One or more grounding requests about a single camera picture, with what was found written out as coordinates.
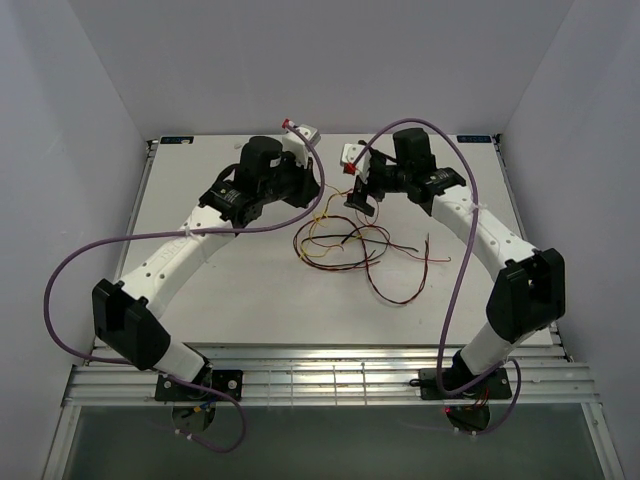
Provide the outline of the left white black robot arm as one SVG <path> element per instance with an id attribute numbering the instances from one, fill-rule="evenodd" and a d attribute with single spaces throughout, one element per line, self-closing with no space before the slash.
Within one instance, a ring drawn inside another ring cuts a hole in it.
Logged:
<path id="1" fill-rule="evenodd" d="M 212 387 L 206 358 L 172 339 L 160 318 L 197 270 L 258 219 L 264 206 L 282 201 L 306 208 L 319 197 L 310 152 L 318 140 L 318 131 L 307 125 L 279 140 L 251 137 L 238 163 L 226 167 L 200 196 L 176 238 L 117 282 L 103 279 L 94 287 L 97 337 L 136 368 L 177 378 L 188 398 L 205 397 Z"/>

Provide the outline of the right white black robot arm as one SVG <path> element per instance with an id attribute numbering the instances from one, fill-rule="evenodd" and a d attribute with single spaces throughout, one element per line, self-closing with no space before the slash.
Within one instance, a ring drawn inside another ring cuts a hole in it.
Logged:
<path id="1" fill-rule="evenodd" d="M 397 131 L 392 140 L 394 156 L 364 142 L 344 146 L 340 165 L 355 178 L 345 204 L 370 216 L 369 198 L 382 201 L 388 193 L 403 193 L 464 242 L 464 264 L 476 257 L 484 266 L 493 281 L 486 322 L 450 367 L 436 368 L 431 381 L 444 396 L 474 397 L 517 347 L 564 315 L 565 261 L 557 250 L 538 249 L 481 207 L 476 181 L 438 167 L 423 129 Z"/>

